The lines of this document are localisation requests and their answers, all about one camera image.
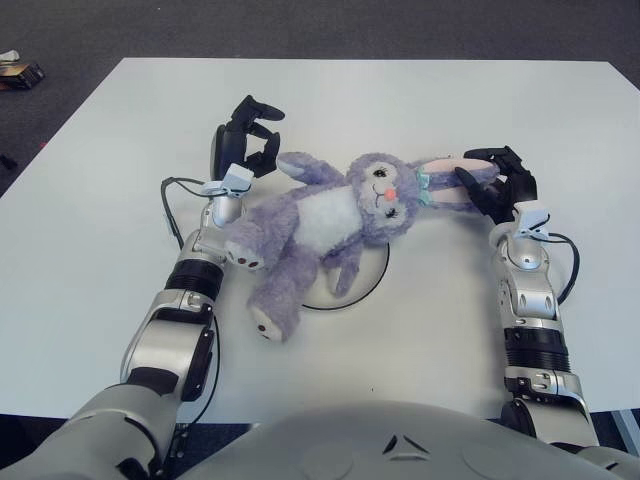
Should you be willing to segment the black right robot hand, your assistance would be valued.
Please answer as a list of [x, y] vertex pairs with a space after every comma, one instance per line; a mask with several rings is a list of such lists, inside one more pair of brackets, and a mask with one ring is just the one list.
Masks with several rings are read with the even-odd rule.
[[497, 247], [505, 238], [549, 239], [545, 225], [550, 213], [538, 200], [536, 180], [509, 146], [469, 150], [463, 158], [488, 161], [504, 177], [480, 183], [470, 170], [454, 169], [472, 203], [495, 224], [489, 235], [492, 246]]

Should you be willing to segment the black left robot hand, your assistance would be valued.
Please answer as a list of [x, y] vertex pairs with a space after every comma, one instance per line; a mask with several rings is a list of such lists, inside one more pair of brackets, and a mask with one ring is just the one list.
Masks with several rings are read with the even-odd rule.
[[[231, 114], [226, 124], [218, 126], [211, 147], [211, 180], [202, 187], [205, 197], [242, 197], [251, 188], [253, 179], [276, 170], [280, 135], [258, 123], [259, 119], [280, 121], [285, 113], [247, 95]], [[262, 151], [247, 153], [247, 137], [264, 140]]]

